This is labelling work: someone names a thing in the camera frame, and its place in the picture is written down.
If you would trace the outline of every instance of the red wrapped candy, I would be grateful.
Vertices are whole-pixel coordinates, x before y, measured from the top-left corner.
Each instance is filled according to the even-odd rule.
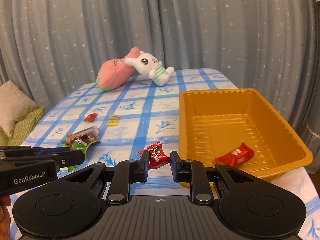
[[[240,165],[247,162],[254,156],[254,150],[250,149],[244,142],[235,150],[229,152],[228,154],[216,158],[214,161],[216,163],[225,163],[232,167]]]
[[[92,122],[94,119],[96,119],[98,113],[88,114],[83,120],[87,122]]]
[[[170,158],[167,157],[162,150],[162,142],[156,142],[143,151],[150,152],[149,170],[160,168],[170,162]],[[140,157],[142,156],[143,151],[138,152]]]

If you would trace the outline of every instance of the tray bottom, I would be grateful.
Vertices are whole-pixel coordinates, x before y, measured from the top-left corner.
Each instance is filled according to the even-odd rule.
[[[254,157],[237,168],[252,173],[276,167],[276,162],[258,129],[247,114],[195,116],[192,119],[193,156],[205,166],[214,167],[215,158],[236,149],[244,142],[254,150]]]

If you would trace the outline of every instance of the tray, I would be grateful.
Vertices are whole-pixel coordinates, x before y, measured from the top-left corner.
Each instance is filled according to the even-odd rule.
[[[214,159],[245,142],[254,157],[237,168],[265,180],[308,165],[312,154],[255,89],[183,91],[179,155],[214,167]]]

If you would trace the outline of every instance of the bunny head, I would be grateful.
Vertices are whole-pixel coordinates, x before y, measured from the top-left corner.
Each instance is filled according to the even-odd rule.
[[[161,62],[158,62],[155,56],[152,56],[149,53],[144,53],[140,51],[140,56],[137,58],[126,58],[124,62],[133,66],[141,75],[148,75],[151,70],[153,70],[157,65],[162,65]]]

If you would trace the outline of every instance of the human hand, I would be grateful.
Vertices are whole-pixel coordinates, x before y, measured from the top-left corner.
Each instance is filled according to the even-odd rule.
[[[0,199],[0,240],[9,240],[11,217],[7,207],[11,206],[9,196]]]

